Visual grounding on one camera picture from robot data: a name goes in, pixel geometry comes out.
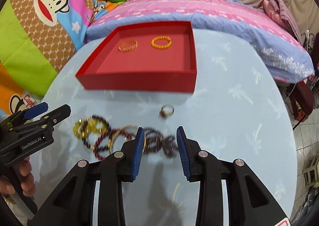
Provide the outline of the left hand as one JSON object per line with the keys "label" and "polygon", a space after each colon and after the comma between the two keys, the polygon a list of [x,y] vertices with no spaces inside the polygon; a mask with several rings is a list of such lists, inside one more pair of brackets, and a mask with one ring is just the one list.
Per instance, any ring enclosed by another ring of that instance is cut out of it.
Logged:
{"label": "left hand", "polygon": [[[27,197],[31,197],[36,192],[36,186],[34,177],[31,173],[32,166],[30,163],[30,157],[24,158],[24,160],[20,163],[19,172],[23,177],[21,182],[21,188],[23,190],[23,194]],[[1,176],[1,194],[3,196],[9,197],[15,193],[13,185],[5,178]]]}

